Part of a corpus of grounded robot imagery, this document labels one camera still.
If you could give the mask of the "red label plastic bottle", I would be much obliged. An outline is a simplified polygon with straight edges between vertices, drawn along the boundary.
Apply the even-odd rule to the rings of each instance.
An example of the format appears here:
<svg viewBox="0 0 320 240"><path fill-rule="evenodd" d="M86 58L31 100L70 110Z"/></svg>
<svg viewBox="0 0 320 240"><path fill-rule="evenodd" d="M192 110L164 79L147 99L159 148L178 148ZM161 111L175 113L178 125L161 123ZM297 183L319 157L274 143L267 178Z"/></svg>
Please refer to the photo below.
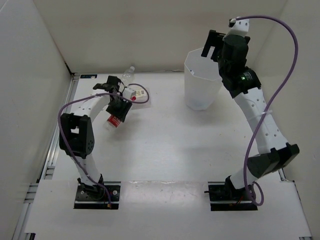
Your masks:
<svg viewBox="0 0 320 240"><path fill-rule="evenodd" d="M110 117L106 120L106 123L109 124L112 128L117 128L122 122L110 114Z"/></svg>

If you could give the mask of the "blue label plastic bottle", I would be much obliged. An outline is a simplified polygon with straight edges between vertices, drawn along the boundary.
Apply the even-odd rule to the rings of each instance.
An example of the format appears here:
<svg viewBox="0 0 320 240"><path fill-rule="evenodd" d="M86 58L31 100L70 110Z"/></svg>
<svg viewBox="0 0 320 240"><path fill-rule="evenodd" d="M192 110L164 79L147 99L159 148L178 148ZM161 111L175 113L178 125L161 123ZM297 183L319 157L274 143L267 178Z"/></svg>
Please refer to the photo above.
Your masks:
<svg viewBox="0 0 320 240"><path fill-rule="evenodd" d="M206 110L212 104L211 101L199 101L195 100L190 103L190 107L195 111Z"/></svg>

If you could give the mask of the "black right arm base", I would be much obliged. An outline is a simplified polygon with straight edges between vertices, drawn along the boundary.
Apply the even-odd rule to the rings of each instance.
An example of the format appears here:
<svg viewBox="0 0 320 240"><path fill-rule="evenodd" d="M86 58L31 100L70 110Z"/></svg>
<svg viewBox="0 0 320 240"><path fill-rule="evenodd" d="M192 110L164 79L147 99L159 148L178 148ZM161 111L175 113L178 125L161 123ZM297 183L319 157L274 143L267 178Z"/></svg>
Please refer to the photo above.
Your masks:
<svg viewBox="0 0 320 240"><path fill-rule="evenodd" d="M258 207L252 203L245 190L236 190L231 193L224 182L208 182L208 194L210 210L216 212L228 211L257 211Z"/></svg>

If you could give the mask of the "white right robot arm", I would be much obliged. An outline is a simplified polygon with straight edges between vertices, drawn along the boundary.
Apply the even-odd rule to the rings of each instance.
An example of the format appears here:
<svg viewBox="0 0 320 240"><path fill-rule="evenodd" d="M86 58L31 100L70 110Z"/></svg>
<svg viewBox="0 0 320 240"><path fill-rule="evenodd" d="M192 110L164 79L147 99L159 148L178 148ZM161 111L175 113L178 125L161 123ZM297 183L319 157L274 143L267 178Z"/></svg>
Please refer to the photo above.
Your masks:
<svg viewBox="0 0 320 240"><path fill-rule="evenodd" d="M210 30L201 56L218 64L223 86L242 110L256 141L258 154L248 157L244 167L226 178L224 193L236 200L251 190L259 178L286 167L300 152L290 144L278 128L271 112L266 109L261 82L254 70L246 66L250 37Z"/></svg>

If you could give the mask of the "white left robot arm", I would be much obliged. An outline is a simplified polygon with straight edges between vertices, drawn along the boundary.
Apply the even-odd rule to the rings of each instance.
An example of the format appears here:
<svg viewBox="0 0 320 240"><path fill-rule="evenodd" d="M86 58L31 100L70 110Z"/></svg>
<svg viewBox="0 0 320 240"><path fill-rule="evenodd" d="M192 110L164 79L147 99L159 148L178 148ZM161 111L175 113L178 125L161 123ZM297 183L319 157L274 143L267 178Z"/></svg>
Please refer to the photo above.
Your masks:
<svg viewBox="0 0 320 240"><path fill-rule="evenodd" d="M92 155L95 146L92 123L103 109L109 113L107 123L112 127L117 128L125 121L136 95L126 83L123 78L110 75L105 83L94 85L92 94L81 99L75 111L58 117L59 147L75 163L80 174L78 183L93 200L107 197L109 193Z"/></svg>

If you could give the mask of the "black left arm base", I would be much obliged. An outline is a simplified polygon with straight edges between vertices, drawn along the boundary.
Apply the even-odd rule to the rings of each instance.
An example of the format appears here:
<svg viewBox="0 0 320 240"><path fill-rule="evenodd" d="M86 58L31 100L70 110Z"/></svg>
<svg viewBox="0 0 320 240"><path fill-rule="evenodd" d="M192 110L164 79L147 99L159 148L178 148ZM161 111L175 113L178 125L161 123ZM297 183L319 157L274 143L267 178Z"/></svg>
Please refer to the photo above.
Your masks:
<svg viewBox="0 0 320 240"><path fill-rule="evenodd" d="M99 189L99 192L90 192L84 186L78 184L75 199L74 209L78 210L118 210L121 195L120 181L105 181L104 186L107 188L110 195L104 193L104 189Z"/></svg>

